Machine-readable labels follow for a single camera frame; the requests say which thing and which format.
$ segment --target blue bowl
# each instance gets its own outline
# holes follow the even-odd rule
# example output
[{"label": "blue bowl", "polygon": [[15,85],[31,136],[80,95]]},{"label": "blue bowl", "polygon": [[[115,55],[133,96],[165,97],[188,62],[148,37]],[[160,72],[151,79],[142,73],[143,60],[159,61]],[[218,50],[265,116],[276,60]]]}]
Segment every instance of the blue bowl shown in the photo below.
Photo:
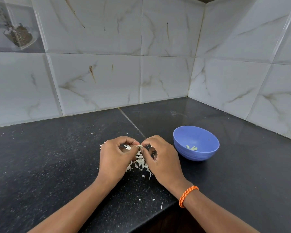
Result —
[{"label": "blue bowl", "polygon": [[181,126],[173,131],[173,142],[176,150],[183,157],[193,161],[209,159],[218,150],[219,140],[211,132],[194,126]]}]

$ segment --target forearm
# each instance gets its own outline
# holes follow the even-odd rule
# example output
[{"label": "forearm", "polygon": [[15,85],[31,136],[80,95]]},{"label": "forearm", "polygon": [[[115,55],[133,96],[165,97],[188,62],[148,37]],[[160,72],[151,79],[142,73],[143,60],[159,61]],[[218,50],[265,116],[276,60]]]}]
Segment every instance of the forearm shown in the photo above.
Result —
[{"label": "forearm", "polygon": [[[176,182],[169,191],[180,199],[181,195],[191,186],[193,186],[192,183],[182,180],[179,183]],[[258,233],[198,190],[191,191],[184,199],[183,205],[207,233]]]},{"label": "forearm", "polygon": [[28,233],[77,233],[114,187],[99,177],[68,204],[54,212]]}]

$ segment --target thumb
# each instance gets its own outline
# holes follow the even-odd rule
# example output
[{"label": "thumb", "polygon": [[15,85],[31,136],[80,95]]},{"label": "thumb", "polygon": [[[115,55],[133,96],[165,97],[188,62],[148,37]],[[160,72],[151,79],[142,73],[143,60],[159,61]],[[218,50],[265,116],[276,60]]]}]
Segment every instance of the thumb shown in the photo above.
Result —
[{"label": "thumb", "polygon": [[130,151],[128,151],[126,153],[126,155],[129,158],[129,161],[131,161],[136,156],[136,154],[138,153],[138,151],[139,151],[139,147],[138,146],[136,146],[136,145],[132,146],[132,148],[130,149]]},{"label": "thumb", "polygon": [[155,161],[154,159],[151,157],[150,153],[148,152],[148,150],[146,148],[141,148],[141,153],[142,153],[142,156],[144,157],[146,163],[148,164],[150,170],[152,170],[152,168],[154,168],[154,164],[155,164]]}]

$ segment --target person's left hand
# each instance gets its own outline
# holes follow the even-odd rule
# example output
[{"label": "person's left hand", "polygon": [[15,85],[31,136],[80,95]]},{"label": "person's left hand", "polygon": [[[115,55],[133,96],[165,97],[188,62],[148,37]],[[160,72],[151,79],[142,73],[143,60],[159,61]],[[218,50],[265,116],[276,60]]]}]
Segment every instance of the person's left hand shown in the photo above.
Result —
[{"label": "person's left hand", "polygon": [[[130,145],[131,150],[121,149],[122,147],[119,147],[121,144]],[[131,160],[138,153],[139,148],[137,145],[140,145],[140,143],[127,136],[120,136],[106,141],[101,146],[97,178],[100,177],[115,186],[124,176]]]}]

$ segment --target bowl rim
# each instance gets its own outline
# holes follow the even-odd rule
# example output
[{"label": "bowl rim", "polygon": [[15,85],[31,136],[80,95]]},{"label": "bowl rim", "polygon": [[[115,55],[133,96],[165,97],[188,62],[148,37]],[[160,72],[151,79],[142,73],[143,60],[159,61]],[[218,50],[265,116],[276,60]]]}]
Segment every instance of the bowl rim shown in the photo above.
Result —
[{"label": "bowl rim", "polygon": [[[196,127],[196,126],[185,125],[185,126],[180,126],[180,127],[177,127],[176,129],[174,129],[172,135],[173,135],[173,138],[174,138],[175,141],[177,141],[177,139],[175,138],[175,131],[176,131],[178,128],[182,128],[182,127]],[[205,130],[206,132],[211,133],[210,131],[208,131],[208,130],[206,130],[206,129],[203,129],[203,128],[201,128],[201,127],[197,127],[197,128],[200,128],[200,129],[202,129],[202,130]],[[219,147],[220,147],[220,142],[219,142],[218,138],[217,138],[214,134],[212,134],[212,135],[217,139],[217,141],[218,141],[218,147],[217,147],[216,149],[214,149],[213,151],[209,151],[209,152],[201,152],[201,151],[197,151],[197,150],[190,150],[190,149],[188,149],[187,147],[184,147],[182,144],[180,144],[179,141],[177,141],[177,143],[178,143],[181,147],[186,148],[186,149],[188,149],[188,150],[190,150],[190,151],[193,151],[193,152],[196,152],[196,153],[208,154],[208,153],[216,152],[216,151],[219,149]]]}]

